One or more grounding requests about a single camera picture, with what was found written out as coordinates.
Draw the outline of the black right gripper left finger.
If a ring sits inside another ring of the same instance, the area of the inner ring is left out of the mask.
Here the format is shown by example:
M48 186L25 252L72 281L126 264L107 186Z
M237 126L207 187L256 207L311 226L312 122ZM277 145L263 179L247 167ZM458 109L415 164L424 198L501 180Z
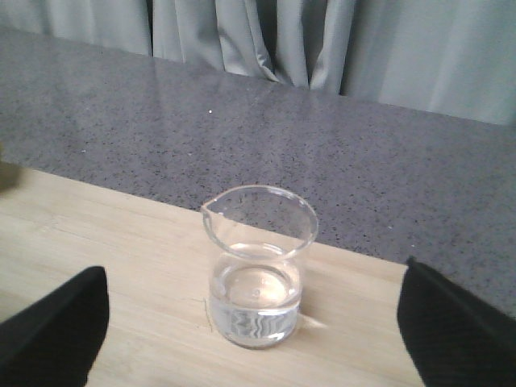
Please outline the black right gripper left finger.
M106 271L86 268L1 323L1 385L86 385L109 319Z

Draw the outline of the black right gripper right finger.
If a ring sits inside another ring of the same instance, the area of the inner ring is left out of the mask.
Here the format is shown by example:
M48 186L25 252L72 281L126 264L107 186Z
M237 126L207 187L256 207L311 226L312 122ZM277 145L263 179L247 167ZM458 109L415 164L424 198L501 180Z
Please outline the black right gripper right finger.
M513 386L515 321L410 257L397 305L403 343L426 386Z

